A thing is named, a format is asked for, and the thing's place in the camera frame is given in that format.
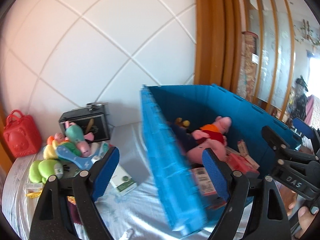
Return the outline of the person's right hand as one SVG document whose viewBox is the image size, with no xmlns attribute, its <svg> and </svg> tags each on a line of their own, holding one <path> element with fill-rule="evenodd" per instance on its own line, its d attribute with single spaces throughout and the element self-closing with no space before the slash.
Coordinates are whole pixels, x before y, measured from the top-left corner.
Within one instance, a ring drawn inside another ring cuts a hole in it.
<svg viewBox="0 0 320 240">
<path fill-rule="evenodd" d="M 297 204 L 297 194 L 292 191 L 292 197 L 289 198 L 290 202 L 288 205 L 287 215 L 291 215 L 295 205 Z M 306 206 L 302 206 L 298 210 L 298 221 L 301 229 L 295 233 L 295 238 L 300 239 L 304 233 L 307 231 L 308 227 L 311 225 L 316 214 L 312 214 Z"/>
</svg>

